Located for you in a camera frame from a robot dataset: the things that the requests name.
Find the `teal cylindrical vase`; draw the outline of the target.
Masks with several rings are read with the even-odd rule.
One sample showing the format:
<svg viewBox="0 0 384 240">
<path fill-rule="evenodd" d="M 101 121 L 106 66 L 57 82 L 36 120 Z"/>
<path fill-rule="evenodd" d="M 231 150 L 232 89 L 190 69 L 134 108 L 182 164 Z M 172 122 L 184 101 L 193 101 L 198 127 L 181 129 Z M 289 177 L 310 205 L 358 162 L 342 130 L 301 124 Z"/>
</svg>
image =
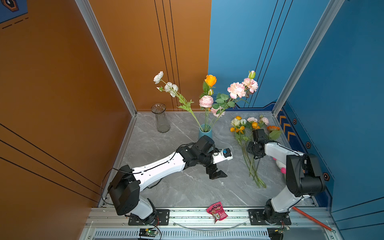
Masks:
<svg viewBox="0 0 384 240">
<path fill-rule="evenodd" d="M 213 138 L 212 134 L 212 127 L 209 124 L 202 124 L 199 128 L 199 136 L 198 139 L 200 139 L 203 136 L 208 136 L 209 138 Z"/>
</svg>

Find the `pink rose spray stem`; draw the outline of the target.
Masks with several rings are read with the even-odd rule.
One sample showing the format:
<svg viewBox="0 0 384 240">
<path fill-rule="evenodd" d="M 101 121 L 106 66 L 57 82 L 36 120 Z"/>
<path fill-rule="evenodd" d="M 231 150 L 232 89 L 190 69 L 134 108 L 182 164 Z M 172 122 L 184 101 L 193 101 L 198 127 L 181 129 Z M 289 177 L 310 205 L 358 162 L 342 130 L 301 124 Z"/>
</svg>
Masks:
<svg viewBox="0 0 384 240">
<path fill-rule="evenodd" d="M 234 108 L 238 102 L 247 102 L 247 98 L 255 94 L 259 88 L 256 81 L 256 72 L 250 71 L 242 82 L 234 82 L 227 88 L 227 93 L 212 95 L 214 103 L 219 104 L 226 110 Z"/>
</svg>

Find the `yellow rose stem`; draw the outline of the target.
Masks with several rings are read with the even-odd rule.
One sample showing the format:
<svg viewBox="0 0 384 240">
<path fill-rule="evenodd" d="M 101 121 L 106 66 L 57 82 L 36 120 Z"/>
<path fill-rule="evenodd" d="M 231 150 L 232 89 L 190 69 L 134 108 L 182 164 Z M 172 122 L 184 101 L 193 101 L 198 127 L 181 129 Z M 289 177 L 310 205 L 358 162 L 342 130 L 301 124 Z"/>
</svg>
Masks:
<svg viewBox="0 0 384 240">
<path fill-rule="evenodd" d="M 214 85 L 217 83 L 217 78 L 213 75 L 207 75 L 203 82 L 203 93 L 199 99 L 199 106 L 205 112 L 204 124 L 208 124 L 209 111 L 214 104 L 212 95 L 214 94 Z"/>
</svg>

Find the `white flower stem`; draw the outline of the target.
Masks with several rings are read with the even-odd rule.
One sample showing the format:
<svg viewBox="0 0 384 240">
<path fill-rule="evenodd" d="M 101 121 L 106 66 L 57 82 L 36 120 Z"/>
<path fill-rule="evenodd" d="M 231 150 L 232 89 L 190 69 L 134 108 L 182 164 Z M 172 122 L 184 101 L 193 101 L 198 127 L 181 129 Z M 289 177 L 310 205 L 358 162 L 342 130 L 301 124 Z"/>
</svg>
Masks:
<svg viewBox="0 0 384 240">
<path fill-rule="evenodd" d="M 161 86 L 158 86 L 157 89 L 160 92 L 168 93 L 172 98 L 176 98 L 180 105 L 178 106 L 179 109 L 185 110 L 192 114 L 196 122 L 198 123 L 198 126 L 200 130 L 202 130 L 202 125 L 198 121 L 196 115 L 194 114 L 192 110 L 192 104 L 194 103 L 192 100 L 187 101 L 187 99 L 179 92 L 179 87 L 176 84 L 173 84 L 171 82 L 165 82 L 163 80 L 164 72 L 160 71 L 157 75 L 155 75 L 153 82 L 158 85 L 162 84 Z"/>
</svg>

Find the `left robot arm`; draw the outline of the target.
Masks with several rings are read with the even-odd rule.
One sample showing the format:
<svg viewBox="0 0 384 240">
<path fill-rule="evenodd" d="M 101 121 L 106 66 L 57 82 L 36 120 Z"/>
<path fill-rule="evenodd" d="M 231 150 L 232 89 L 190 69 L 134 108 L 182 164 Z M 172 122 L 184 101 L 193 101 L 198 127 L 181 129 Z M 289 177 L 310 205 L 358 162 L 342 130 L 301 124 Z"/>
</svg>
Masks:
<svg viewBox="0 0 384 240">
<path fill-rule="evenodd" d="M 182 144 L 169 156 L 151 164 L 130 168 L 125 165 L 108 186 L 108 193 L 118 216 L 137 217 L 146 225 L 157 221 L 158 211 L 150 199 L 141 197 L 141 192 L 171 174 L 201 165 L 211 180 L 225 178 L 217 164 L 233 159 L 229 148 L 218 149 L 208 136 L 202 136 L 195 143 Z"/>
</svg>

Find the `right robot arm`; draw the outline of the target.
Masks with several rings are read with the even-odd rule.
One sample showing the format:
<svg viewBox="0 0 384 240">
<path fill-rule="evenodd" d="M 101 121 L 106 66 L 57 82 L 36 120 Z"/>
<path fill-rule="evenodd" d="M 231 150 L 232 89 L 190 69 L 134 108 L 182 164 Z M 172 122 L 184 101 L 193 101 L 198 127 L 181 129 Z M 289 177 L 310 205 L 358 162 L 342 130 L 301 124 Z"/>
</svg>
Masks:
<svg viewBox="0 0 384 240">
<path fill-rule="evenodd" d="M 255 157 L 270 156 L 286 169 L 286 186 L 266 202 L 261 219 L 269 225 L 281 223 L 300 201 L 325 191 L 326 184 L 318 158 L 289 149 L 267 139 L 264 130 L 253 130 L 247 152 Z"/>
</svg>

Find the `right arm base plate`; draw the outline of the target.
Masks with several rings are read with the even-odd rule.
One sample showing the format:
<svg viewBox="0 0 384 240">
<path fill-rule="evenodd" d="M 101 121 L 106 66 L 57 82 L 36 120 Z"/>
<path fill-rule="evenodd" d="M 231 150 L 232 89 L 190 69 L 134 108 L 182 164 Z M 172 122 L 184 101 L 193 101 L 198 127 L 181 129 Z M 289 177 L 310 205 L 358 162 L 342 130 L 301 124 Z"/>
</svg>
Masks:
<svg viewBox="0 0 384 240">
<path fill-rule="evenodd" d="M 248 210 L 250 222 L 252 226 L 261 226 L 261 225 L 287 225 L 292 224 L 289 212 L 287 213 L 277 213 L 271 211 L 266 213 L 262 209 L 250 209 Z"/>
</svg>

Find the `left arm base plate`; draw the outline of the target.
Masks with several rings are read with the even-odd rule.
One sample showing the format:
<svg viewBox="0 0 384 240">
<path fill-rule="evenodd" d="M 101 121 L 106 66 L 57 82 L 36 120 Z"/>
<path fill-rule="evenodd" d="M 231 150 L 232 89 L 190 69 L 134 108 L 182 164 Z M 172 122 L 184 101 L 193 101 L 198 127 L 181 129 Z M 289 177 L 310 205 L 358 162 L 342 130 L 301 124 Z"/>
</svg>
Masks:
<svg viewBox="0 0 384 240">
<path fill-rule="evenodd" d="M 140 219 L 137 215 L 131 214 L 129 226 L 167 226 L 170 219 L 170 210 L 156 210 L 145 219 Z"/>
</svg>

